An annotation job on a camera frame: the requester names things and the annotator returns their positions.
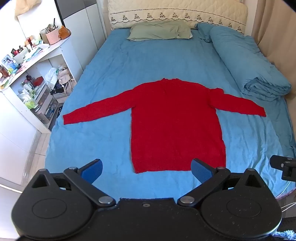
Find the blue pillow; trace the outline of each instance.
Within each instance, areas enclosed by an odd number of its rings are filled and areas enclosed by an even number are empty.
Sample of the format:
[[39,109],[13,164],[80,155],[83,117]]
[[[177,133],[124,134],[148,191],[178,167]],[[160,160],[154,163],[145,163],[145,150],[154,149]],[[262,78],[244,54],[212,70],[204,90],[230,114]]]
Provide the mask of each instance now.
[[196,29],[198,30],[199,38],[207,43],[211,43],[210,31],[213,27],[216,27],[216,25],[210,23],[198,23]]

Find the curtain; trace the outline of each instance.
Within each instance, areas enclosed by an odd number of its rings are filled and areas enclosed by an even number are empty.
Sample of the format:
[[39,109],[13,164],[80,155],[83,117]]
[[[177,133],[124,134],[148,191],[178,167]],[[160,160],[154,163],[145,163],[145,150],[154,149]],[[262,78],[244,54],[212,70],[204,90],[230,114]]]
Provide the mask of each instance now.
[[258,0],[252,36],[296,96],[296,13],[283,0]]

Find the quilted headboard cover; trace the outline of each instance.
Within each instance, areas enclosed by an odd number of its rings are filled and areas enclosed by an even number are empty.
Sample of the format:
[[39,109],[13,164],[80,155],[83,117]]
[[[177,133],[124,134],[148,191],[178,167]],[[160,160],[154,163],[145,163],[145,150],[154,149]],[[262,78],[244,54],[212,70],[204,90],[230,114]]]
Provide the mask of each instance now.
[[190,28],[206,22],[244,33],[247,22],[247,6],[237,0],[108,0],[108,10],[112,29],[182,19]]

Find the silver bolt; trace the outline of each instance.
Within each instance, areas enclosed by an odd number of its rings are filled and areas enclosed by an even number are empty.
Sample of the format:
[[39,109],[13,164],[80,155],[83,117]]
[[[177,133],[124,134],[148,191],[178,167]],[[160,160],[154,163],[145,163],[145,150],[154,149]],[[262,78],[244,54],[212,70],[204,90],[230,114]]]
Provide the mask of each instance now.
[[110,204],[112,201],[113,201],[113,198],[109,196],[103,196],[99,198],[99,203],[102,203],[102,204]]
[[191,204],[194,202],[194,198],[191,196],[183,196],[180,198],[181,203]]

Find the pink container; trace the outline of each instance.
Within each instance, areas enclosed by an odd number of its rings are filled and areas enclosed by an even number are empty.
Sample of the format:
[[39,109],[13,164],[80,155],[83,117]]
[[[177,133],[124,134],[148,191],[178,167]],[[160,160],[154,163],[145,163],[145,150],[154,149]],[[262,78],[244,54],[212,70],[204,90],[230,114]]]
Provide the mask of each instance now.
[[47,37],[50,45],[55,44],[56,42],[61,40],[61,38],[59,38],[58,34],[59,34],[58,29],[55,29],[55,30],[51,31],[50,33],[46,34],[46,37]]

